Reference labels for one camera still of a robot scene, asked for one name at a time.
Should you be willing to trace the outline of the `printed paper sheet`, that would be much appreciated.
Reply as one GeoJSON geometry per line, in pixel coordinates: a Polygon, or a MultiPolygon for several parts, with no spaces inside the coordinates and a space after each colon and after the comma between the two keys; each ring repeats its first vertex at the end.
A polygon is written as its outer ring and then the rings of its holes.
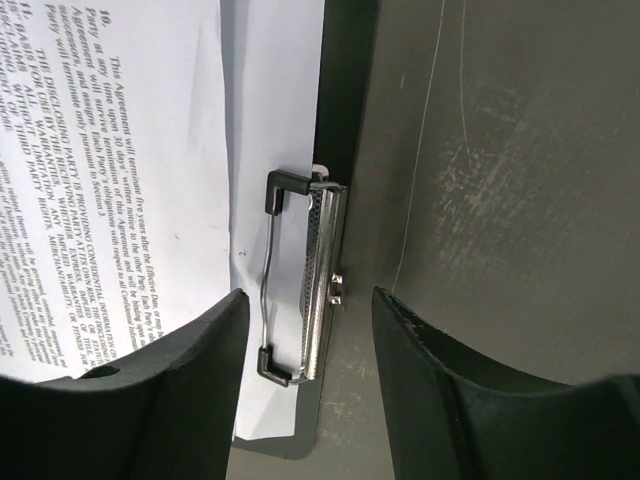
{"type": "Polygon", "coordinates": [[[256,363],[268,318],[299,365],[309,201],[274,242],[264,201],[311,171],[323,23],[320,1],[2,3],[3,376],[80,376],[238,288],[235,435],[294,433],[298,387],[256,363]]]}

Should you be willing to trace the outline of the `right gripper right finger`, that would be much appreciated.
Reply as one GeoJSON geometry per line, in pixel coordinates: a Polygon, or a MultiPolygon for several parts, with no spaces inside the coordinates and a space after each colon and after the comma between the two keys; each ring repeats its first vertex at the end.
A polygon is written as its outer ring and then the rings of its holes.
{"type": "Polygon", "coordinates": [[[638,477],[637,376],[553,382],[468,347],[383,288],[371,308],[396,478],[638,477]]]}

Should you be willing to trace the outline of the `black clipboard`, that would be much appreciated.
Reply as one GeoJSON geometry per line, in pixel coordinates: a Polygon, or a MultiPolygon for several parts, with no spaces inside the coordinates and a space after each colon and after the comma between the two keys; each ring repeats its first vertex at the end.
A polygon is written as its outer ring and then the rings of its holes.
{"type": "Polygon", "coordinates": [[[231,284],[250,301],[233,445],[316,440],[378,5],[225,1],[231,284]]]}

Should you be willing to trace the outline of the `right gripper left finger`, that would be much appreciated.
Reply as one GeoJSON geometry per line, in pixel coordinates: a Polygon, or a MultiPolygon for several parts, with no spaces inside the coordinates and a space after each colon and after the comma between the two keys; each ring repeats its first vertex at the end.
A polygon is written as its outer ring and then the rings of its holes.
{"type": "Polygon", "coordinates": [[[2,478],[225,478],[248,329],[236,289],[78,379],[2,378],[2,478]]]}

